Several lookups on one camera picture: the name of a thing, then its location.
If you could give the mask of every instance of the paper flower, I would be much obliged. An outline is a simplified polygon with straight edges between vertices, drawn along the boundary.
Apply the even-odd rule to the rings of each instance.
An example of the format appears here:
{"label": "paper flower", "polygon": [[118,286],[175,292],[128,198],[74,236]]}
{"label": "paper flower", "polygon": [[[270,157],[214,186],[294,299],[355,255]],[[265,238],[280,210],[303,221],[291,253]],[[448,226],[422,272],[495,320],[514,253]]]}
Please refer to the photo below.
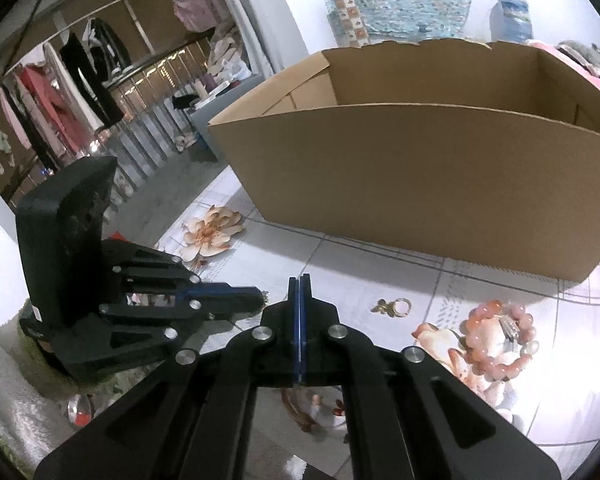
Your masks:
{"label": "paper flower", "polygon": [[[502,352],[504,333],[497,320],[495,322],[483,322],[483,332],[480,337],[487,348],[496,355],[496,363],[508,364],[515,359],[513,352]],[[454,332],[438,329],[430,323],[423,323],[417,327],[412,334],[417,343],[424,348],[429,355],[442,364],[447,370],[455,375],[465,386],[467,386],[480,399],[496,408],[504,400],[505,383],[503,381],[490,382],[483,374],[474,370],[474,366],[468,360],[465,349],[460,345],[460,337]],[[500,415],[509,420],[509,410],[496,410]]]}
{"label": "paper flower", "polygon": [[182,259],[192,262],[198,254],[207,258],[227,250],[231,236],[244,229],[243,225],[238,224],[241,218],[239,212],[213,205],[204,218],[190,219],[183,225],[187,231],[184,235],[187,247],[180,251]]}

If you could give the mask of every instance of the silver bolt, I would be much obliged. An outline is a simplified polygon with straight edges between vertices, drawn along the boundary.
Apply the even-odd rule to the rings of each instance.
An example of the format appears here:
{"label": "silver bolt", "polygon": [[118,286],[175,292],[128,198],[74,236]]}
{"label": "silver bolt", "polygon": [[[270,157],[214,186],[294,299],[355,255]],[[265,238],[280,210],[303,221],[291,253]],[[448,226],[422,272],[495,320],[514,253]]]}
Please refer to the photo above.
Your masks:
{"label": "silver bolt", "polygon": [[424,350],[419,346],[407,346],[407,348],[404,349],[404,356],[407,361],[421,363],[424,361]]}
{"label": "silver bolt", "polygon": [[195,351],[189,348],[184,348],[176,354],[176,361],[180,365],[190,365],[195,361],[196,357]]}
{"label": "silver bolt", "polygon": [[344,339],[349,333],[344,325],[331,325],[329,327],[329,335],[334,339]]}
{"label": "silver bolt", "polygon": [[268,326],[260,325],[253,329],[251,335],[259,341],[266,341],[273,335],[273,330],[271,330]]}
{"label": "silver bolt", "polygon": [[177,337],[177,330],[168,326],[164,329],[164,335],[169,339],[175,339]]}

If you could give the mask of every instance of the white tiled floor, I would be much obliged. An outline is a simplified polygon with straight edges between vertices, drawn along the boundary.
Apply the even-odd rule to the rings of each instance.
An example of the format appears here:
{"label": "white tiled floor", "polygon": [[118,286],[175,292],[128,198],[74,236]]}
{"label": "white tiled floor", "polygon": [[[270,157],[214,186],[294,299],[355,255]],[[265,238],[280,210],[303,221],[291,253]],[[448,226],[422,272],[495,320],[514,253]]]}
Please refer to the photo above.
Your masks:
{"label": "white tiled floor", "polygon": [[[290,276],[308,272],[314,295],[334,303],[343,323],[379,346],[399,350],[412,344],[411,333],[424,321],[458,331],[484,301],[525,304],[540,351],[507,383],[501,407],[511,409],[514,425],[542,446],[565,478],[600,438],[600,266],[582,284],[566,283],[269,224],[230,168],[166,232],[160,244],[167,252],[182,248],[182,222],[203,216],[211,205],[240,211],[245,228],[231,238],[229,250],[209,258],[201,270],[204,280],[257,286],[268,291],[271,304],[286,297]],[[407,317],[371,312],[378,300],[398,298],[413,304]],[[221,348],[259,316],[233,321],[205,324],[192,346]],[[337,458],[323,467],[331,472],[336,463],[343,462]]]}

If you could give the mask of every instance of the clothes rack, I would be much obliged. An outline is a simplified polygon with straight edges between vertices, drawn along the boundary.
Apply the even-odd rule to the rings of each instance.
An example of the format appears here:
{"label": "clothes rack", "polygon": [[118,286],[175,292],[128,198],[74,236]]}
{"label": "clothes rack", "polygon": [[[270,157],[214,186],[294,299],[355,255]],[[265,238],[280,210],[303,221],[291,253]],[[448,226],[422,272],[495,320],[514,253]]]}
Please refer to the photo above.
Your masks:
{"label": "clothes rack", "polygon": [[[77,23],[80,23],[81,21],[90,18],[94,14],[97,14],[101,10],[107,9],[108,7],[111,7],[111,6],[113,6],[115,4],[118,4],[119,2],[122,2],[122,1],[124,1],[124,0],[113,0],[110,3],[107,3],[106,5],[103,5],[102,7],[99,7],[97,9],[95,9],[95,10],[91,10],[91,12],[85,14],[81,18],[78,18],[74,22],[69,23],[66,27],[62,27],[60,30],[58,30],[57,32],[51,34],[51,36],[49,36],[48,38],[46,38],[44,41],[41,41],[40,43],[48,43],[48,41],[51,41],[56,36],[59,36],[62,32],[64,32],[65,30],[68,30],[73,25],[76,25]],[[11,68],[9,68],[8,70],[6,70],[6,72],[4,73],[4,75],[0,78],[0,83],[2,81],[4,81],[4,79],[6,78],[6,76],[9,75],[11,72],[13,72],[13,70],[15,70],[18,66],[19,66],[19,61],[17,63],[15,63]]]}

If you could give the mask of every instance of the open cardboard box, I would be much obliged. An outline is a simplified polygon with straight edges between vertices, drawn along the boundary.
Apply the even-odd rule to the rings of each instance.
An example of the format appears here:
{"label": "open cardboard box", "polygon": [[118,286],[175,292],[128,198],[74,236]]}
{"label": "open cardboard box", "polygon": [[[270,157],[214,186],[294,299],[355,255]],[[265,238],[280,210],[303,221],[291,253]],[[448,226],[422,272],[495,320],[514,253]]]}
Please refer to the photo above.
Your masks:
{"label": "open cardboard box", "polygon": [[600,261],[600,92],[543,50],[326,50],[209,129],[266,220],[565,280]]}

